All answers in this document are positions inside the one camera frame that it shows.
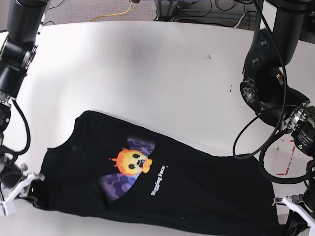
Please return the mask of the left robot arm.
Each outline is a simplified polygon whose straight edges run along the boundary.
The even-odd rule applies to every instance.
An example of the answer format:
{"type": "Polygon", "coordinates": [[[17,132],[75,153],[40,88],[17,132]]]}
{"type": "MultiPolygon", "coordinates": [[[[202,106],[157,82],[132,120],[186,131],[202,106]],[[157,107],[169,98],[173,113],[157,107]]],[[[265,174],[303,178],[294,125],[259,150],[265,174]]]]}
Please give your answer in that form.
{"type": "Polygon", "coordinates": [[[269,26],[261,0],[256,7],[256,28],[243,67],[240,92],[256,118],[273,127],[273,132],[255,153],[262,175],[277,184],[304,183],[300,195],[275,198],[274,204],[289,208],[286,234],[295,236],[304,229],[315,233],[315,108],[301,92],[289,87],[286,66],[300,38],[305,16],[314,8],[312,0],[273,0],[276,8],[273,26],[269,26]],[[283,135],[293,137],[295,147],[312,159],[299,177],[280,178],[267,172],[264,157],[268,148],[283,135]]]}

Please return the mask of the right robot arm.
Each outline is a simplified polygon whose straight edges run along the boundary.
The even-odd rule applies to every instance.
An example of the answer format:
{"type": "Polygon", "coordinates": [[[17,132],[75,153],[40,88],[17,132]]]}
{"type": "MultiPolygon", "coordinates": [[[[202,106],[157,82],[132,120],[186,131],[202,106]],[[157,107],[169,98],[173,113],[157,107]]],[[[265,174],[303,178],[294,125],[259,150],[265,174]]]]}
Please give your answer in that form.
{"type": "Polygon", "coordinates": [[[4,137],[4,131],[11,120],[11,106],[14,106],[25,125],[27,141],[20,151],[0,146],[1,189],[15,187],[25,179],[23,170],[17,167],[15,162],[29,150],[31,133],[16,98],[36,54],[38,37],[49,6],[48,0],[10,1],[8,35],[0,48],[0,137],[4,137]]]}

